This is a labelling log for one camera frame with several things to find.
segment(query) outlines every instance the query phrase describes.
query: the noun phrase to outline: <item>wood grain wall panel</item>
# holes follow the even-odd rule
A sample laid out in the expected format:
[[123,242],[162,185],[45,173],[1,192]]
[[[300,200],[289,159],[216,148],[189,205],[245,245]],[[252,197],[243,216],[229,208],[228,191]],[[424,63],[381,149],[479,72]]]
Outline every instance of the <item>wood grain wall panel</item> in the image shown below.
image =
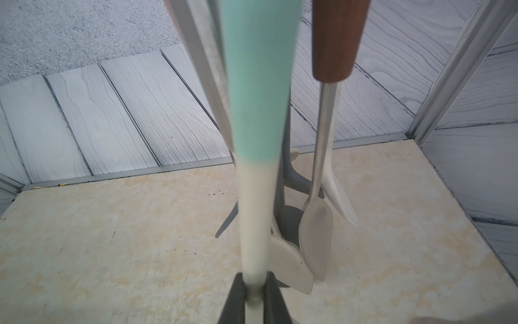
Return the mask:
[[205,91],[203,90],[198,74],[196,73],[196,69],[191,63],[191,59],[189,58],[189,54],[187,53],[185,46],[180,43],[162,48],[161,50],[185,83],[187,83],[194,95],[198,98],[200,103],[203,105],[203,108],[205,108],[211,117],[214,118],[209,101],[205,96]]
[[32,183],[92,175],[43,76],[1,86],[0,102]]
[[97,64],[47,79],[93,174],[158,166]]
[[518,275],[518,227],[477,222],[504,263]]
[[0,216],[9,208],[15,196],[13,193],[0,189]]
[[[207,112],[214,117],[209,107],[207,97],[203,91],[202,84],[199,81],[194,65],[189,59],[189,55],[183,44],[177,44],[162,48],[162,52],[169,62],[175,67],[181,78],[187,83],[191,91],[198,98]],[[306,122],[295,109],[291,111],[291,146],[305,146],[315,144],[316,132],[311,125]]]
[[22,158],[12,137],[11,128],[0,105],[0,174],[21,184],[30,184],[31,180],[25,171]]
[[470,216],[518,220],[518,123],[434,130],[424,154]]
[[[299,27],[292,72],[292,105],[310,125],[318,123],[320,83],[311,70],[311,27]],[[413,114],[358,68],[342,84],[335,140],[401,133]]]
[[480,3],[372,0],[356,62],[417,114]]
[[159,52],[101,65],[162,165],[229,156],[218,129]]
[[518,18],[515,17],[437,128],[518,122]]

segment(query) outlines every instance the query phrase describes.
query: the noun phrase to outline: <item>mint green handle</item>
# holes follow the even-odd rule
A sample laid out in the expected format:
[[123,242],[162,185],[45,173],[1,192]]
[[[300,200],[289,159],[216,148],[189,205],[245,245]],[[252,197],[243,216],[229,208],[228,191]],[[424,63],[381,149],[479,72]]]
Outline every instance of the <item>mint green handle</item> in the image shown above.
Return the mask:
[[265,162],[281,150],[300,0],[221,0],[234,149]]

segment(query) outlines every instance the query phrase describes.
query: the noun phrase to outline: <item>marble countertop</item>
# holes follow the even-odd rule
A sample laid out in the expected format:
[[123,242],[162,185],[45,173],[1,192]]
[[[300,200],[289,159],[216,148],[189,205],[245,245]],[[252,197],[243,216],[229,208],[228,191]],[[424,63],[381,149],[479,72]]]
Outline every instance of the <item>marble countertop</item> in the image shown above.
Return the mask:
[[[293,163],[310,176],[312,154]],[[361,226],[335,216],[326,280],[282,289],[293,318],[512,313],[518,288],[413,141],[334,150],[333,168]],[[0,322],[216,322],[240,270],[237,222],[214,238],[235,201],[232,165],[22,192],[0,221]]]

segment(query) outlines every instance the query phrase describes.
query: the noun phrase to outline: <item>wall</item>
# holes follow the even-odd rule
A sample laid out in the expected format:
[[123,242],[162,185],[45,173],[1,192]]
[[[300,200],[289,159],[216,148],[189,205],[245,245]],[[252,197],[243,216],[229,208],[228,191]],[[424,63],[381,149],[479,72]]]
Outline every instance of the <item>wall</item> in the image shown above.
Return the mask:
[[[480,1],[373,0],[335,140],[403,134]],[[314,144],[318,118],[305,19],[294,146]],[[0,174],[41,184],[228,155],[218,134],[200,135],[217,130],[189,60],[170,55],[179,38],[161,0],[2,2],[0,30]]]
[[422,147],[518,273],[518,18]]

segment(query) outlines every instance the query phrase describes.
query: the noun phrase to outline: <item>silicone spatula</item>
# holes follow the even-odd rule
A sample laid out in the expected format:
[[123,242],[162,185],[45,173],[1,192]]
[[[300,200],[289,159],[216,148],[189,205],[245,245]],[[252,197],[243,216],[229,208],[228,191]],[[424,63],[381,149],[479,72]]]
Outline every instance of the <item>silicone spatula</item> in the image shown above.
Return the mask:
[[262,322],[262,287],[300,1],[221,0],[234,140],[246,322]]
[[354,66],[359,41],[367,18],[369,0],[317,0],[313,3],[313,76],[322,82],[322,89],[338,87],[332,110],[330,137],[327,142],[322,188],[339,214],[353,225],[359,220],[343,187],[331,168],[336,105],[339,101],[338,82],[346,79]]
[[318,280],[324,280],[327,271],[333,213],[316,196],[316,190],[321,185],[326,151],[332,141],[330,130],[340,99],[340,81],[351,74],[368,7],[369,0],[313,2],[313,76],[322,85],[311,189],[299,225],[299,243],[306,265]]
[[304,263],[297,246],[281,236],[277,222],[273,220],[268,270],[284,284],[309,295],[313,289],[313,275]]

